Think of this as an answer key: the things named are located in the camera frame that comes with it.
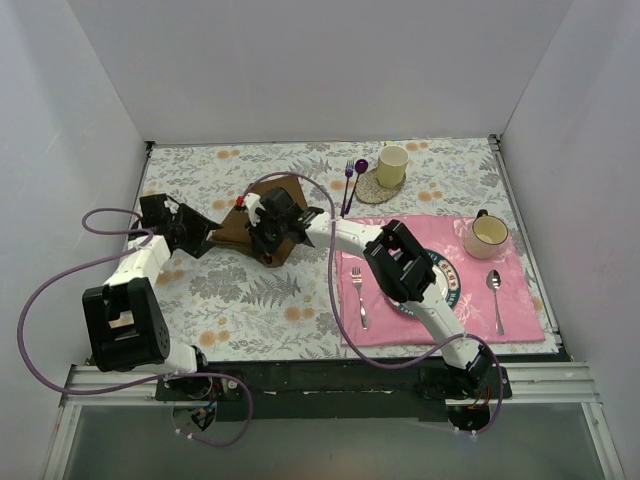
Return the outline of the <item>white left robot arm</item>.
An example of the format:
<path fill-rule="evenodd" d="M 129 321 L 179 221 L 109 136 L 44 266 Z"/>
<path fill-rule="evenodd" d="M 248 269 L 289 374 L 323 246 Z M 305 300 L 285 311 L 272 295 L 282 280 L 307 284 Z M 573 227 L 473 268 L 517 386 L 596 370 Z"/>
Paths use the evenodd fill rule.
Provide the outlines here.
<path fill-rule="evenodd" d="M 142 197 L 140 209 L 127 234 L 132 252 L 82 296 L 93 360 L 102 372 L 166 374 L 169 388 L 193 400 L 208 398 L 215 381 L 204 369 L 206 357 L 171 338 L 154 285 L 175 251 L 200 258 L 222 226 L 167 194 Z"/>

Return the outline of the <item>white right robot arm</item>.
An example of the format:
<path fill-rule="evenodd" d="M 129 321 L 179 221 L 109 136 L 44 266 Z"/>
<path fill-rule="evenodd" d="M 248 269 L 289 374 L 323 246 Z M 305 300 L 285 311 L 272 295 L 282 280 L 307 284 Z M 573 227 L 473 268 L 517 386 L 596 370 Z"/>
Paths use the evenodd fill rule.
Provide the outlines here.
<path fill-rule="evenodd" d="M 336 217 L 334 209 L 304 209 L 282 188 L 265 195 L 247 193 L 238 198 L 236 208 L 248 215 L 246 229 L 263 256 L 289 239 L 327 248 L 330 256 L 339 250 L 365 260 L 380 290 L 406 305 L 429 332 L 436 346 L 426 355 L 441 352 L 454 389 L 475 397 L 489 388 L 495 375 L 491 395 L 503 399 L 506 379 L 495 354 L 456 318 L 436 287 L 431 257 L 404 223 L 365 225 Z"/>

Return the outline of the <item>brown cloth napkin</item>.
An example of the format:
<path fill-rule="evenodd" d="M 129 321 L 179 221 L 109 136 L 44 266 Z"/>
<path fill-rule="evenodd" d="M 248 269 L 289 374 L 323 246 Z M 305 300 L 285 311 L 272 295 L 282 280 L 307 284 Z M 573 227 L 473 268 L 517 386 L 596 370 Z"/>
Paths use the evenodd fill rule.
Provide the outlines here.
<path fill-rule="evenodd" d="M 255 186 L 251 192 L 263 195 L 277 187 L 283 188 L 301 207 L 307 207 L 306 198 L 301 189 L 300 182 L 298 178 L 293 175 L 263 181 Z M 259 256 L 253 252 L 251 239 L 245 228 L 247 221 L 248 216 L 244 212 L 236 211 L 232 208 L 222 221 L 222 228 L 214 231 L 209 239 L 212 240 L 217 247 L 238 251 L 245 256 L 253 258 L 267 268 L 278 268 L 284 265 L 294 250 L 294 243 L 286 239 L 270 257 Z"/>

